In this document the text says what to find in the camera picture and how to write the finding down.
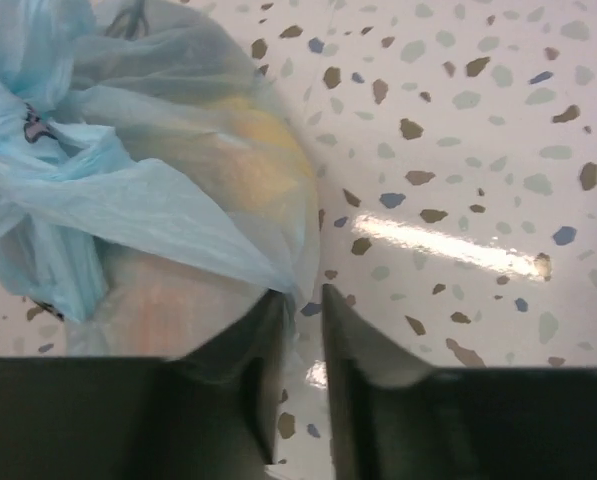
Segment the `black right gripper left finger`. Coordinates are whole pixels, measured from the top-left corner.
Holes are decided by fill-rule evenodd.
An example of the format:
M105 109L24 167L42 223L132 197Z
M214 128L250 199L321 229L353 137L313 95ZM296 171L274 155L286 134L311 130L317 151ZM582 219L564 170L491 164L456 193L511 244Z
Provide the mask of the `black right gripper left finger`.
M176 361L0 358L0 479L261 479L283 345L268 292Z

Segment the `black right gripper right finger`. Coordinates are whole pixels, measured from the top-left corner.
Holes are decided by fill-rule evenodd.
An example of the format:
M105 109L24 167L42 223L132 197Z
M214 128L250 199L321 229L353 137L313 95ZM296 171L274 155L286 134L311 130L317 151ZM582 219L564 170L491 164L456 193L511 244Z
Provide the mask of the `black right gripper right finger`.
M339 479L597 479L597 368L440 367L322 288Z

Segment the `blue printed plastic bag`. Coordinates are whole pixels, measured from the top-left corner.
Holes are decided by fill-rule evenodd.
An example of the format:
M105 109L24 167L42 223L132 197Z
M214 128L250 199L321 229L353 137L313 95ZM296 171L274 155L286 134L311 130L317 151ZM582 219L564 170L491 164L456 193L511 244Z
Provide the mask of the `blue printed plastic bag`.
M316 181L271 84L168 1L0 1L0 283L72 357L179 358L319 266Z

